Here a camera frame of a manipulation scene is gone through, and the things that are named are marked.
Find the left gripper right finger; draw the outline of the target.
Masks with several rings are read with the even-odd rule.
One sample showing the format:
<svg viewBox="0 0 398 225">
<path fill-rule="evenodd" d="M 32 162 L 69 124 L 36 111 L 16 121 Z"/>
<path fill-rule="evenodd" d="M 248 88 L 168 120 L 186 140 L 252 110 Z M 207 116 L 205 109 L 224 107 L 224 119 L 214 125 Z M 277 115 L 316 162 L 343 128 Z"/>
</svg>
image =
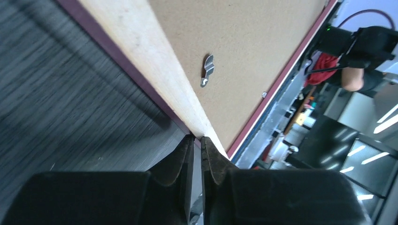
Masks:
<svg viewBox="0 0 398 225">
<path fill-rule="evenodd" d="M 341 173 L 319 169 L 240 169 L 201 138 L 206 225 L 369 225 Z"/>
</svg>

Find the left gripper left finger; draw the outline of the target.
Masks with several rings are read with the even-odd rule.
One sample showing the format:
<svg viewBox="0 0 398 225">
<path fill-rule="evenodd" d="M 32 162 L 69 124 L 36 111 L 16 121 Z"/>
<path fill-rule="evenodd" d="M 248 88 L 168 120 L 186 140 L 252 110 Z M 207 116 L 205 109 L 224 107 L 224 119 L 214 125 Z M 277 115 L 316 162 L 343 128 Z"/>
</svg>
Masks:
<svg viewBox="0 0 398 225">
<path fill-rule="evenodd" d="M 144 172 L 44 172 L 21 188 L 4 225 L 186 225 L 194 136 Z"/>
</svg>

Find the pink wooden picture frame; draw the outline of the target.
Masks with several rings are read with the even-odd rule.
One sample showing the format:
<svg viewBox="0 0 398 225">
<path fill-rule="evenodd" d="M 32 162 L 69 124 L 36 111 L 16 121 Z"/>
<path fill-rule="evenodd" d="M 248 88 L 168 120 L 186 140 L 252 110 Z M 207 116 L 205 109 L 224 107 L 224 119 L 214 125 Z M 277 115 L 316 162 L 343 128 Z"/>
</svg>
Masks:
<svg viewBox="0 0 398 225">
<path fill-rule="evenodd" d="M 337 4 L 327 4 L 265 98 L 225 150 L 151 5 L 151 0 L 61 0 L 60 5 L 173 120 L 197 138 L 210 137 L 217 149 L 232 158 L 286 80 L 315 34 Z"/>
</svg>

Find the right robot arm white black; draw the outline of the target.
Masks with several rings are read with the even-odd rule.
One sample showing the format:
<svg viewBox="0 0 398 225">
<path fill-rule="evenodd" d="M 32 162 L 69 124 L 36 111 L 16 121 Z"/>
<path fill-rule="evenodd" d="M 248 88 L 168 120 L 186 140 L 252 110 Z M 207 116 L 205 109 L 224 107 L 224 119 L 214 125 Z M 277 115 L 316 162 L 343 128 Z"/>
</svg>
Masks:
<svg viewBox="0 0 398 225">
<path fill-rule="evenodd" d="M 343 67 L 398 72 L 398 32 L 380 26 L 350 32 L 329 26 L 315 48 L 339 58 Z"/>
</svg>

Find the brown frame backing board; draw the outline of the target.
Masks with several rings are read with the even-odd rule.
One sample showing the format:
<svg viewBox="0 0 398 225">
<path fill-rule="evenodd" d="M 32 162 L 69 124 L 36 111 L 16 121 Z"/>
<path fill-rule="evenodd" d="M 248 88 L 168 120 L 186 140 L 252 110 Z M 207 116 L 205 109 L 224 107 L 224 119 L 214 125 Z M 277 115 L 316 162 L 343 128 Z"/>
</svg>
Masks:
<svg viewBox="0 0 398 225">
<path fill-rule="evenodd" d="M 325 0 L 152 0 L 150 5 L 223 148 L 227 150 Z M 203 61 L 214 72 L 200 87 Z"/>
</svg>

